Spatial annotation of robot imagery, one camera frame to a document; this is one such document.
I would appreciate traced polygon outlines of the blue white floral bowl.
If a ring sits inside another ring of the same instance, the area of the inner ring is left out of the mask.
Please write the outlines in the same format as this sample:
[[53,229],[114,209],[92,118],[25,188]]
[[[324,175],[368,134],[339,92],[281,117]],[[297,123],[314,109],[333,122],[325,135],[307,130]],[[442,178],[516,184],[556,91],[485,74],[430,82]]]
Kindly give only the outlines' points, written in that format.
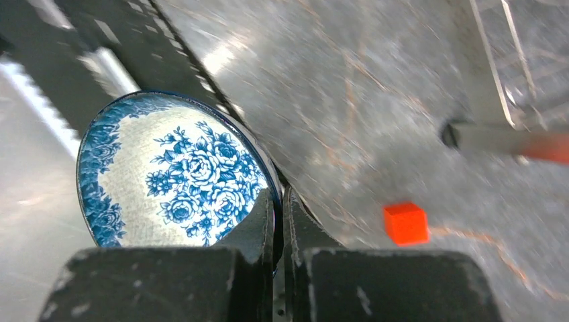
[[137,91],[104,107],[81,140],[76,186],[100,247],[213,246],[267,190],[282,254],[274,164],[235,118],[190,97]]

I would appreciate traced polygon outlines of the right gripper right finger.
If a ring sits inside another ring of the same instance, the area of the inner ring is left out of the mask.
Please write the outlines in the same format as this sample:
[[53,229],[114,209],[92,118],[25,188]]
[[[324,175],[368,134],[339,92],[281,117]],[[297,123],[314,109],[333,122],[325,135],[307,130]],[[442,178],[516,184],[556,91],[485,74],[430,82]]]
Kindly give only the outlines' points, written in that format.
[[500,321],[486,276],[465,254],[349,250],[291,187],[282,199],[288,321]]

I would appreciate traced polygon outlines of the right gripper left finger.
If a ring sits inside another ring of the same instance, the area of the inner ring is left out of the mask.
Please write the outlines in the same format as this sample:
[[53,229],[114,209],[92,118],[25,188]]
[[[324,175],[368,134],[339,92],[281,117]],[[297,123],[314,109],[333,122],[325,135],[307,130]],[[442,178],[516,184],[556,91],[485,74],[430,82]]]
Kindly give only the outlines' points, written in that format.
[[39,321],[271,321],[273,202],[210,247],[89,248],[73,255]]

